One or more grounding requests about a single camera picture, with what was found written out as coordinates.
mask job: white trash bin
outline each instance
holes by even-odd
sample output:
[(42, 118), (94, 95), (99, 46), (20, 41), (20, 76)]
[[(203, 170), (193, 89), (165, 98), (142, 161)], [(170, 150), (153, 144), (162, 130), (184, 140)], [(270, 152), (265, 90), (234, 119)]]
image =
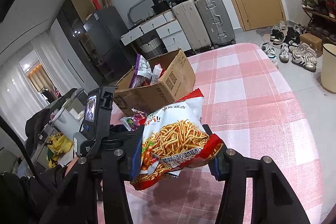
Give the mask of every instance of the white trash bin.
[(73, 140), (74, 134), (79, 131), (81, 124), (71, 115), (71, 113), (64, 107), (55, 115), (52, 120), (61, 132), (66, 135), (69, 140)]
[(336, 46), (323, 45), (323, 60), (321, 72), (322, 86), (336, 93)]

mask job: silver suitcase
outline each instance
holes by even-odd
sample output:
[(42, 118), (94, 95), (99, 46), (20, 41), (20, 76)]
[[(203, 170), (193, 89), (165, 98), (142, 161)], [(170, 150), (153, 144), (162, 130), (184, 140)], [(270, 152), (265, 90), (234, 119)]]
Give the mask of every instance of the silver suitcase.
[(196, 0), (196, 7), (216, 48), (219, 45), (236, 43), (223, 0)]
[(176, 5), (173, 7), (173, 12), (181, 25), (190, 47), (194, 51), (211, 46), (210, 37), (198, 13), (194, 0), (188, 0)]

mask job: white curtain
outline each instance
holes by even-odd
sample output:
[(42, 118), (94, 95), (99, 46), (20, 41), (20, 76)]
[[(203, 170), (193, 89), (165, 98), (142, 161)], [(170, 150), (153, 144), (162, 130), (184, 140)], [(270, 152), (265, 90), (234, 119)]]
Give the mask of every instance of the white curtain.
[(48, 105), (39, 97), (19, 65), (19, 61), (32, 50), (28, 42), (0, 67), (0, 114), (23, 141), (27, 139), (26, 121)]
[(31, 44), (43, 68), (62, 95), (72, 88), (81, 88), (52, 43), (49, 31), (34, 37)]

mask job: small display screen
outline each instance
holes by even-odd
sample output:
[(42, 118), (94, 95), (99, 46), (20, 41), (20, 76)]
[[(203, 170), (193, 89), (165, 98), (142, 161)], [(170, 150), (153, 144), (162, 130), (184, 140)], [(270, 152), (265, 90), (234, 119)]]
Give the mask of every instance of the small display screen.
[(97, 95), (92, 95), (87, 98), (85, 120), (89, 122), (94, 122), (95, 120), (96, 101), (97, 101)]

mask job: cardboard box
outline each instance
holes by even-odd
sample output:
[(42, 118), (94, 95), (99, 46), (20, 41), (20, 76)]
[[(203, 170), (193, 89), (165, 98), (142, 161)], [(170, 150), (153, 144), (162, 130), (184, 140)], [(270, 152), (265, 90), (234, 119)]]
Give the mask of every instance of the cardboard box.
[(134, 68), (117, 83), (114, 102), (127, 116), (132, 116), (132, 108), (152, 113), (174, 103), (193, 90), (195, 74), (182, 50), (176, 50), (148, 60), (153, 69), (157, 63), (166, 71), (155, 85), (129, 89)]
[(310, 45), (310, 47), (315, 50), (317, 57), (322, 55), (323, 44), (321, 38), (318, 38), (310, 33), (305, 33), (300, 35), (300, 41)]

